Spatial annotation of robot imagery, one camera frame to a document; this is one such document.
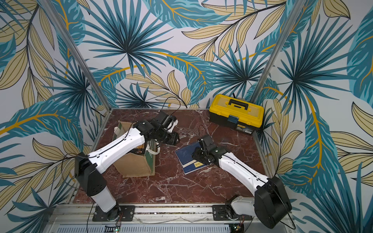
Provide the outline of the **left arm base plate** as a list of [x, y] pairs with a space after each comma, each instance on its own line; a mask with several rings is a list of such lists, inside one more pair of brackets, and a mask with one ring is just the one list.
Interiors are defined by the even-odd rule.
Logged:
[[116, 205], [107, 213], [99, 206], [95, 208], [93, 222], [131, 222], [135, 213], [134, 205]]

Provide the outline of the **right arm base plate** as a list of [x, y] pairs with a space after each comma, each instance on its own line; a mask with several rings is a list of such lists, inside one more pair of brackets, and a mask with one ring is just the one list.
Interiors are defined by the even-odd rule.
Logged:
[[234, 212], [233, 208], [227, 204], [213, 205], [212, 214], [214, 221], [226, 221], [226, 220], [252, 220], [252, 216], [238, 215]]

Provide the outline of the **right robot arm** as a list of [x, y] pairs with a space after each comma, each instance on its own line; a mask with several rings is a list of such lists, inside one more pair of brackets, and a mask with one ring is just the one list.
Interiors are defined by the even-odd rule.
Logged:
[[232, 152], [214, 143], [209, 135], [198, 139], [192, 158], [204, 165], [216, 165], [240, 181], [254, 196], [253, 199], [236, 195], [216, 210], [218, 220], [237, 220], [252, 216], [267, 228], [273, 229], [292, 211], [288, 194], [282, 181], [263, 175], [238, 159]]

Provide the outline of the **blue book top stack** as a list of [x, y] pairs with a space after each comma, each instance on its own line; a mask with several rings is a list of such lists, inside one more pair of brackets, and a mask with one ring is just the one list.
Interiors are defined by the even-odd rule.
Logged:
[[196, 148], [200, 148], [200, 145], [198, 142], [195, 142], [193, 144], [190, 144], [186, 147], [183, 147], [181, 149], [178, 149], [175, 153], [178, 157], [181, 165], [185, 165], [195, 159], [192, 158], [192, 154], [194, 153]]

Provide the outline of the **green burlap Christmas bag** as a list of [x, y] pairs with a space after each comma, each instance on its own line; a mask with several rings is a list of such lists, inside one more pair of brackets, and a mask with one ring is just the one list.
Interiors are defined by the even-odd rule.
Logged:
[[160, 144], [152, 139], [122, 156], [114, 166], [124, 178], [153, 176], [159, 153]]

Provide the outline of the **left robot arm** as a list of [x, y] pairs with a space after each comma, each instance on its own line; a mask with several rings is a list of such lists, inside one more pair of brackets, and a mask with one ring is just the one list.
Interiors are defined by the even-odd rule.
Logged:
[[133, 123], [127, 133], [106, 146], [88, 155], [75, 156], [75, 178], [87, 196], [107, 215], [108, 221], [116, 220], [121, 209], [109, 191], [103, 173], [122, 156], [149, 140], [175, 146], [180, 141], [179, 134], [173, 130], [177, 124], [175, 116], [160, 110], [151, 120]]

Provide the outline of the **blue book stack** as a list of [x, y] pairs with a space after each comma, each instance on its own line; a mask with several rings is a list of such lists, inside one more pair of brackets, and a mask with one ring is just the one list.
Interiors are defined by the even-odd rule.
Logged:
[[206, 165], [204, 165], [203, 163], [200, 163], [196, 160], [193, 160], [185, 165], [182, 165], [182, 168], [183, 168], [183, 171], [184, 171], [184, 174], [187, 175], [187, 174], [190, 174], [192, 172], [195, 172], [199, 169], [202, 169], [206, 167]]
[[183, 147], [181, 149], [178, 149], [175, 153], [178, 157], [181, 165], [185, 165], [195, 159], [192, 158], [192, 154], [194, 153], [196, 148], [200, 148], [200, 145], [198, 142], [195, 142], [193, 144], [190, 144], [186, 147]]

